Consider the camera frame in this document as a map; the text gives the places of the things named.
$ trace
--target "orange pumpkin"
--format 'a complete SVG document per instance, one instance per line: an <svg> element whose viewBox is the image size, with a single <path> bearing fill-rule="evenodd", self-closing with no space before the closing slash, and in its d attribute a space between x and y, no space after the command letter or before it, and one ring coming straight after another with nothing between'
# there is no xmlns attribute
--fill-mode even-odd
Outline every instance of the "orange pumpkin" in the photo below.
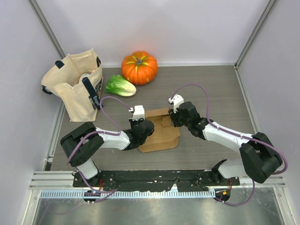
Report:
<svg viewBox="0 0 300 225"><path fill-rule="evenodd" d="M154 79L158 73L158 62L146 52L134 52L122 62L122 75L135 85L144 85Z"/></svg>

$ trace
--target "wood grain surface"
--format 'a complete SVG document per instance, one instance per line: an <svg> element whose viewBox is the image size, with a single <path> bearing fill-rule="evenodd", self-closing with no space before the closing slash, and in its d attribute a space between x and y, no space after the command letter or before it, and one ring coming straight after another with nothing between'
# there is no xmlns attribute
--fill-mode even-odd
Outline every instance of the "wood grain surface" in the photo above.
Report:
<svg viewBox="0 0 300 225"><path fill-rule="evenodd" d="M104 68L104 85L101 97L108 96L105 86L112 75L120 74L120 68ZM210 117L219 124L243 132L253 133L250 117L240 90L233 66L194 66L160 67L157 77L145 86L137 86L136 95L121 97L129 106L143 105L145 110L168 107L168 98L176 89L186 83L202 85L210 97ZM191 101L201 116L206 117L206 98L204 92L196 87L185 87L179 92L185 101ZM128 118L131 114L119 102L107 99L105 112L122 129L130 128ZM64 114L59 140L82 123L69 122ZM97 113L96 127L116 130L114 125L103 115ZM192 136L187 128L180 128L179 144L174 149L141 153L138 149L121 151L117 149L98 150L92 159L99 170L148 170L148 169L211 169L222 159L237 159L239 155L222 145L204 141ZM51 170L74 170L66 165L67 157L59 141L54 154Z"/></svg>

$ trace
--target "metal frame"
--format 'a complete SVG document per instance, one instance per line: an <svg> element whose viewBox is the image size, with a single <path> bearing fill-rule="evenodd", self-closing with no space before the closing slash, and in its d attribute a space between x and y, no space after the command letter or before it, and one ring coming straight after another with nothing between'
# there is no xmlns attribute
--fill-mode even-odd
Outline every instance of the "metal frame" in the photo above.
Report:
<svg viewBox="0 0 300 225"><path fill-rule="evenodd" d="M45 32L47 33L50 41L52 42L54 48L56 49L57 53L59 54L59 56L61 58L64 58L66 55L63 52L63 49L61 48L54 32L52 31L49 23L47 22L43 12L41 11L38 3L36 0L28 0L28 2L30 3L30 5L32 6L33 11L35 12L37 18L39 19L39 21L41 22ZM245 58L247 52L249 51L251 45L253 44L254 40L256 39L257 35L259 34L259 31L262 29L265 21L267 20L268 16L270 15L272 9L275 7L276 3L278 2L278 0L269 0L269 2L267 3L261 17L259 18L255 29L253 30L251 36L249 37L243 51L241 52L237 62L234 64L235 69L236 69L236 74L237 74L237 78L239 80L240 86L241 86L241 90L246 102L246 106L250 115L250 119L253 125L253 128L255 131L258 130L258 125L256 124L255 121L257 121L252 113L251 110L251 105L250 102L248 100L247 97L247 93L245 90L245 86L243 83L243 80L240 76L240 72L239 72L239 66L241 65L243 59ZM197 66L203 66L203 65L216 65L216 64L197 64ZM61 103L58 115L57 115L57 119L56 119L56 124L55 124L55 128L54 128L54 133L52 135L52 139L51 139L51 144L49 146L49 152L47 154L47 160L45 162L45 166L47 163L51 163L53 156L54 156L54 152L55 152L55 148L56 148L56 144L57 144L57 140L58 140L58 136L59 136L59 132L60 132L60 127L61 127L61 123L62 123L62 118L64 116L64 111L65 111L65 107L64 104ZM59 172L52 172L52 171L41 171L41 172L34 172L33 177L32 177L32 181L30 183L30 187L29 187L29 194L30 194L30 198L27 204L27 208L26 208L26 212L24 214L24 220L23 220L23 225L32 225L33 220L34 220L34 216L36 211L38 210L38 201L39 201L39 197L42 193L42 190L47 190L47 189L51 189L51 190L78 190L78 189L83 189L83 188L75 188L72 186L73 184L73 176L72 176L72 171L59 171ZM233 188L251 188L252 187L252 181L250 178L240 178L240 186L233 186ZM295 218L293 216L293 214L291 213L291 206L290 206L290 196L287 194L286 192L286 187L285 187L285 183L282 177L278 177L278 176L272 176L270 177L264 184L256 184L256 187L258 188L270 188L273 187L274 188L274 193L276 195L277 198L277 202L279 204L282 216L284 218L284 222L286 224L296 224L295 222ZM227 188L227 186L218 186L218 188Z"/></svg>

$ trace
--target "canvas tote bag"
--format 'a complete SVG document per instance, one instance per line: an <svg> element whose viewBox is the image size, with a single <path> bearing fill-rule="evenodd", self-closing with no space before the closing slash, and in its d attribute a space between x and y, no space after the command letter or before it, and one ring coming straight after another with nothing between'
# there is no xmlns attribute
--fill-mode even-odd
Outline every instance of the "canvas tote bag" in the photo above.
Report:
<svg viewBox="0 0 300 225"><path fill-rule="evenodd" d="M96 119L100 110L102 65L93 49L67 55L56 61L42 79L43 92L59 96L67 109L70 121L86 122Z"/></svg>

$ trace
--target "open cardboard box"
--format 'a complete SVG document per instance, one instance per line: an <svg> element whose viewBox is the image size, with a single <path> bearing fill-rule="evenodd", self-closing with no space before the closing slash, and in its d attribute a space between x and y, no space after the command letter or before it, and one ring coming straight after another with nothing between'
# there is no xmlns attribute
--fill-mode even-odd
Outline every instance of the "open cardboard box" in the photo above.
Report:
<svg viewBox="0 0 300 225"><path fill-rule="evenodd" d="M139 147L141 152L171 149L177 146L179 128L172 125L168 108L145 112L145 118L154 124L154 132L147 137L145 144Z"/></svg>

